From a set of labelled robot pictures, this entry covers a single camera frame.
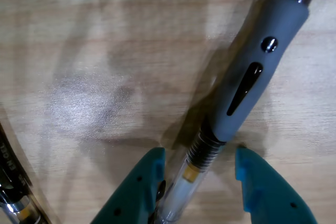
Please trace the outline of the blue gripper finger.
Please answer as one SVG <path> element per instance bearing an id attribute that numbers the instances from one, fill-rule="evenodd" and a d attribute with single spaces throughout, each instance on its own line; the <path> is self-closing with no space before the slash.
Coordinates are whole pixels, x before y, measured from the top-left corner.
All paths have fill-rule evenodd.
<path id="1" fill-rule="evenodd" d="M 165 149 L 149 150 L 93 219 L 97 224 L 153 223 L 156 203 L 165 193 Z"/>
<path id="2" fill-rule="evenodd" d="M 252 223 L 317 223 L 300 195 L 254 151 L 236 150 L 235 173 Z"/>

